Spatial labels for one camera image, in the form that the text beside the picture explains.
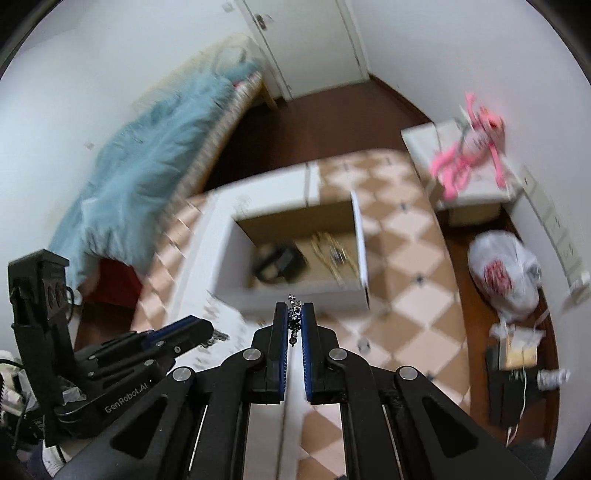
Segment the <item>white wall socket strip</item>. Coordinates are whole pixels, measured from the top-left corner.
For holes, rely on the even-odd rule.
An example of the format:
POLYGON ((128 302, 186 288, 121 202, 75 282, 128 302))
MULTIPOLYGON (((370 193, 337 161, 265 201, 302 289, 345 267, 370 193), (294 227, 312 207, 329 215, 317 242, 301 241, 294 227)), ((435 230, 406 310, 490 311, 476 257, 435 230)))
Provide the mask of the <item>white wall socket strip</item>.
MULTIPOLYGON (((567 223, 558 213, 553 200, 546 194, 542 184, 533 176, 526 165, 518 171, 522 190, 540 221, 559 259, 568 286, 583 272, 589 271, 571 238, 567 223)), ((569 299, 574 304, 590 298, 590 286, 569 299)))

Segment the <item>pink panther plush toy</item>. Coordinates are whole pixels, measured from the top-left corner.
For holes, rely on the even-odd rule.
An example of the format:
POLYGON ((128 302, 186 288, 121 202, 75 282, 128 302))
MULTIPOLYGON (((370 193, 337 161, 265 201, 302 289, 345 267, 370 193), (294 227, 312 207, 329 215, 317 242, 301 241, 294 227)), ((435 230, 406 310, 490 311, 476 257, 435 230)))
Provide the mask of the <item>pink panther plush toy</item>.
POLYGON ((491 159, 495 169, 495 181, 499 188, 506 188, 504 167, 500 158, 500 145, 505 137, 504 119, 485 106, 475 108, 476 95, 467 92, 469 124, 460 139, 450 148, 437 154, 430 174, 443 187, 443 199, 454 200, 463 191, 478 165, 491 159))

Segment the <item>black smart band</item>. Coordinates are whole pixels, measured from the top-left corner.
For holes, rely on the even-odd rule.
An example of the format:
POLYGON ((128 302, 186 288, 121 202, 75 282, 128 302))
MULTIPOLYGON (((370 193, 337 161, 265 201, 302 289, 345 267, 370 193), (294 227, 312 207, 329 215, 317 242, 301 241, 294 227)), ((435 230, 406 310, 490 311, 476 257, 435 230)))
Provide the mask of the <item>black smart band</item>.
POLYGON ((253 275, 265 284, 294 283, 308 268, 303 252, 294 244, 276 245, 273 251, 260 257, 253 268, 253 275))

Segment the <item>blue duvet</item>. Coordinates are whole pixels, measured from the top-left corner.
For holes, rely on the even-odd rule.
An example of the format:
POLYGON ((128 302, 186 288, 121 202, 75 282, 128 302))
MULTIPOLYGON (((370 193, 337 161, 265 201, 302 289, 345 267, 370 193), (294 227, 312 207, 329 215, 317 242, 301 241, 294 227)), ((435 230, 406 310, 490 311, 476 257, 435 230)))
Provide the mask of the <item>blue duvet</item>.
POLYGON ((103 146, 49 246, 68 259, 69 286, 79 288, 103 258, 147 273, 164 210, 234 94, 228 78, 198 74, 103 146))

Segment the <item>small gold earring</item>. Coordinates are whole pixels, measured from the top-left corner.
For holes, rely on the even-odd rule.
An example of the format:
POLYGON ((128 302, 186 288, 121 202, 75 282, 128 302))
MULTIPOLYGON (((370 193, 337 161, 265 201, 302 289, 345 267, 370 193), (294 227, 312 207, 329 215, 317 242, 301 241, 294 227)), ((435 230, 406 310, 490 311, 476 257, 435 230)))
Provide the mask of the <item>small gold earring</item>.
POLYGON ((370 341, 366 337, 362 337, 358 341, 358 349, 362 355, 367 355, 370 353, 370 349, 372 349, 372 345, 370 341))

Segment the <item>white plastic bag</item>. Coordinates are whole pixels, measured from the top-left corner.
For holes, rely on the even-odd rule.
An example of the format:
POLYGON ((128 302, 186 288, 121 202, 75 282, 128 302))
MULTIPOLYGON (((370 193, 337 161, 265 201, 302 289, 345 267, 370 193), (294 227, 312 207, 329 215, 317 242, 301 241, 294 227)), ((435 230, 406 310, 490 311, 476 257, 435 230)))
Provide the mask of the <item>white plastic bag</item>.
POLYGON ((513 233, 493 230, 478 235, 468 249, 468 266, 501 321, 526 320, 538 307, 540 263, 513 233))

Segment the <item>white cardboard box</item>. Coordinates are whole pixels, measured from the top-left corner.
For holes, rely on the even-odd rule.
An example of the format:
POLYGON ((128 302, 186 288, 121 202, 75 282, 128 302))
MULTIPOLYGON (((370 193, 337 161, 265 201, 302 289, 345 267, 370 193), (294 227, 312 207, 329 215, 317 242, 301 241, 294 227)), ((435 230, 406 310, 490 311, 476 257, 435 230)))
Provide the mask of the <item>white cardboard box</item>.
POLYGON ((212 295, 245 317, 266 316, 294 296, 336 315, 370 308, 359 200, 353 192, 235 218, 212 295))

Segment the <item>white door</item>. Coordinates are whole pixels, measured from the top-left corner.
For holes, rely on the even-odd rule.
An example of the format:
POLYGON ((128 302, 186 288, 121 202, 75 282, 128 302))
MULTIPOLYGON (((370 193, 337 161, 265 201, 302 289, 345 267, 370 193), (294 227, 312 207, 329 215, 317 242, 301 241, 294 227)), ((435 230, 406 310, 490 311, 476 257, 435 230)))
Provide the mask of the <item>white door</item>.
POLYGON ((345 1, 238 1, 287 100, 369 79, 362 41, 345 1))

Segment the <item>white cloth covered box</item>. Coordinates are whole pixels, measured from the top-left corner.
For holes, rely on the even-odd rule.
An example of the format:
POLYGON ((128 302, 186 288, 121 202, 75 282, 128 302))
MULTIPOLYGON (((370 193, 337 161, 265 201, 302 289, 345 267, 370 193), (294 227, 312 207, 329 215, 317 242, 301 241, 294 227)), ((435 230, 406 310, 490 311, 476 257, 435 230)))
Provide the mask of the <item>white cloth covered box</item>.
POLYGON ((501 162, 506 185, 497 184, 497 172, 490 155, 475 165, 461 167, 453 160, 437 175, 431 172, 436 157, 457 152, 466 143, 470 124, 452 119, 427 123, 402 131, 402 139, 423 182, 433 208, 442 212, 451 226, 480 225, 493 221, 504 205, 517 199, 522 186, 509 167, 501 162))

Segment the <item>checkered tablecloth with text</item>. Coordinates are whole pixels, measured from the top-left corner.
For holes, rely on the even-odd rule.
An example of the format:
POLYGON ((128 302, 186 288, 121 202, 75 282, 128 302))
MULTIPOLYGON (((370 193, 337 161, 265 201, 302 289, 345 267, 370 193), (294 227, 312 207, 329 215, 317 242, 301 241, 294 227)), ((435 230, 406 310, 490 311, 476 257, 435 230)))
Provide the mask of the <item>checkered tablecloth with text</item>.
POLYGON ((132 328, 187 315, 224 339, 179 364, 221 364, 270 323, 277 303, 310 302, 342 348, 412 366, 470 405, 459 288, 410 157, 370 150, 235 182, 183 201, 153 258, 132 328))

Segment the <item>black box on floor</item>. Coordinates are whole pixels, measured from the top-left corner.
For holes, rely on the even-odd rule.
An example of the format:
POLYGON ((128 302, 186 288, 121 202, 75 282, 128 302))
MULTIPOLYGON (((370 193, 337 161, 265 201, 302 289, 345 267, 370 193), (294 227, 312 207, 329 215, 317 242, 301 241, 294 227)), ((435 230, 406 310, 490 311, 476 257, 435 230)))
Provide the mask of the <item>black box on floor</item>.
POLYGON ((501 370, 499 347, 490 346, 485 354, 489 398, 489 420, 493 426, 508 429, 517 425, 528 406, 544 397, 538 386, 538 367, 501 370))

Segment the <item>silver charm brooch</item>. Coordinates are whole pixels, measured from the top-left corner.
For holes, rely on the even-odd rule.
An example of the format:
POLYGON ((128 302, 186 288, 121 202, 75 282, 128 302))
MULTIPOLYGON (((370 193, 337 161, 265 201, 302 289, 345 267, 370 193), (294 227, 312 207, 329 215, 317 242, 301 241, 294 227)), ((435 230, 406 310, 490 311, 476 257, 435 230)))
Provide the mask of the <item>silver charm brooch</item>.
POLYGON ((329 258, 331 258, 332 263, 335 265, 345 265, 348 262, 346 250, 337 246, 329 247, 329 258))

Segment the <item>crumpled white tissue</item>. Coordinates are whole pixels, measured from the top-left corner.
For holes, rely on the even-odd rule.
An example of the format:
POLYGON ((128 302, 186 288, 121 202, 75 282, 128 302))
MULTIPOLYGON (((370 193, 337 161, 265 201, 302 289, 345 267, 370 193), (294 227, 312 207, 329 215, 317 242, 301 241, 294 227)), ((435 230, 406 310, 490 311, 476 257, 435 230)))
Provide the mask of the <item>crumpled white tissue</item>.
POLYGON ((499 341, 507 340, 513 350, 527 350, 537 348, 546 332, 501 322, 491 326, 489 335, 499 341))

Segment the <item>bed with patterned mattress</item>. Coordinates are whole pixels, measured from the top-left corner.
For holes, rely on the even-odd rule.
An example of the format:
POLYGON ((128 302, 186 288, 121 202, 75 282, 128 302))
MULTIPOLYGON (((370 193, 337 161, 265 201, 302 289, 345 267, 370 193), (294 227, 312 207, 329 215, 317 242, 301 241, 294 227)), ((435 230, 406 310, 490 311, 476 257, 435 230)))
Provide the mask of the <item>bed with patterned mattress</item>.
MULTIPOLYGON (((192 193, 197 192, 197 189, 204 184, 213 164, 221 154, 226 137, 238 125, 238 121, 245 114, 245 111, 249 109, 253 100, 259 96, 259 92, 263 89, 263 73, 265 70, 266 58, 264 58, 263 52, 256 45, 256 42, 248 35, 235 34, 190 57, 184 64, 173 70, 133 103, 132 106, 137 118, 156 101, 179 90, 184 83, 198 74, 221 75, 231 80, 233 86, 235 86, 235 94, 228 107, 225 108, 214 128, 207 134, 204 145, 199 150, 193 164, 180 181, 169 205, 164 210, 161 222, 162 230, 154 251, 164 230, 169 225, 173 213, 185 199, 190 197, 192 193)), ((98 271, 98 265, 94 273, 79 288, 73 289, 80 291, 84 285, 90 283, 92 277, 98 271)))

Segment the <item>white small bottle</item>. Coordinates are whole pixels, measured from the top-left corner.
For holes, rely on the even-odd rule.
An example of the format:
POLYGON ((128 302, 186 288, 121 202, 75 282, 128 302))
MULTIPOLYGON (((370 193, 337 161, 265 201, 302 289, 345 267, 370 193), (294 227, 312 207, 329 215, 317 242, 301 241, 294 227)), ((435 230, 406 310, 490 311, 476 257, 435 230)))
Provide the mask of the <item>white small bottle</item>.
POLYGON ((560 388, 570 379, 568 369, 539 370, 536 381, 540 391, 551 391, 560 388))

